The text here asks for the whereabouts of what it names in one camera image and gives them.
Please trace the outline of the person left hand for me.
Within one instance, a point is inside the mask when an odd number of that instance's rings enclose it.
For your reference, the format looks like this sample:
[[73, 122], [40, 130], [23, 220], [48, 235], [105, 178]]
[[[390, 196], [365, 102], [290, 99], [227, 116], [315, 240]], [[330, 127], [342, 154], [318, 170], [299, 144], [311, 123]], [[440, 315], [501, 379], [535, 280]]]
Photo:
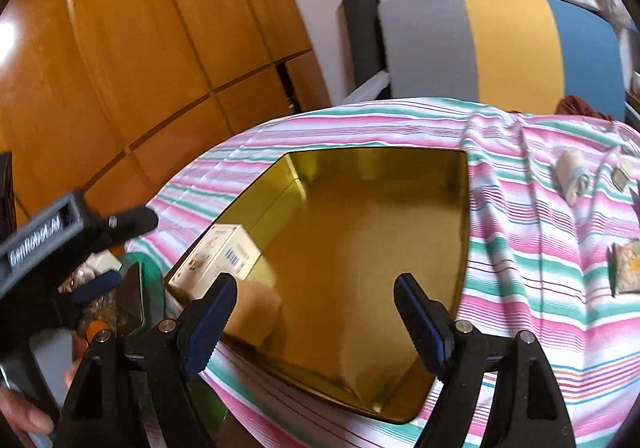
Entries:
[[50, 416], [4, 384], [1, 384], [1, 416], [15, 434], [49, 435], [55, 432]]

